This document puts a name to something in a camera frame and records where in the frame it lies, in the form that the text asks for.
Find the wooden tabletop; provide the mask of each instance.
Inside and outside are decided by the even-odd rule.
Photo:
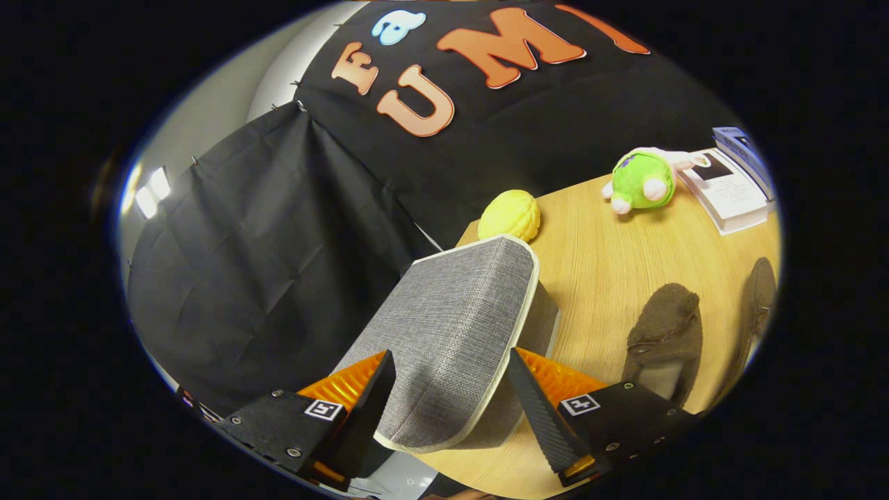
[[[778,214],[722,236],[677,180],[666,206],[619,216],[601,195],[610,179],[608,174],[538,198],[541,228],[530,245],[541,261],[541,283],[562,310],[551,358],[603,382],[619,382],[627,334],[643,306],[659,287],[679,283],[701,298],[701,365],[685,403],[686,411],[701,412],[712,404],[737,346],[741,290],[754,262],[767,257],[780,275]],[[477,226],[472,222],[457,246],[477,241]],[[499,448],[417,457],[496,496],[537,500],[569,489],[549,469],[524,417]]]

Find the brown shoe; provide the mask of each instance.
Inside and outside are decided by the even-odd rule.
[[[744,282],[738,348],[732,356],[732,362],[714,398],[714,404],[722,400],[725,394],[734,387],[743,375],[744,368],[753,359],[753,355],[763,339],[763,332],[774,306],[776,291],[777,285],[772,264],[765,257],[760,257],[753,264],[753,271]]]
[[[654,292],[627,338],[623,382],[642,384],[681,407],[701,363],[699,298],[670,283]]]

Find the yellow textured ball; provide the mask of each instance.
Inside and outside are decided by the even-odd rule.
[[[531,241],[540,226],[541,210],[531,193],[509,190],[496,197],[482,213],[478,221],[478,239],[506,233]]]

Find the book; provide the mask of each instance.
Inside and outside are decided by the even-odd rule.
[[[735,161],[765,194],[768,202],[775,200],[772,176],[762,161],[753,141],[740,128],[722,126],[713,129],[713,139],[720,151]]]
[[[768,219],[765,194],[737,163],[718,148],[692,154],[705,157],[709,166],[681,170],[677,177],[698,198],[720,234],[745,230]]]

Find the light fixture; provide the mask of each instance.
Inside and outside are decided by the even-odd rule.
[[[157,214],[157,204],[160,200],[169,194],[170,182],[167,180],[166,166],[162,166],[148,178],[148,185],[136,191],[136,204],[139,205],[142,215],[150,219]]]
[[[148,190],[148,187],[144,187],[141,190],[136,191],[136,205],[139,206],[139,209],[142,211],[142,215],[145,215],[146,219],[150,219],[155,216],[157,213],[157,202],[155,201],[155,195]]]
[[[148,186],[151,188],[151,191],[155,193],[155,197],[157,197],[158,201],[166,198],[166,196],[170,194],[170,182],[167,180],[166,166],[158,168],[151,174],[151,179],[148,180]]]

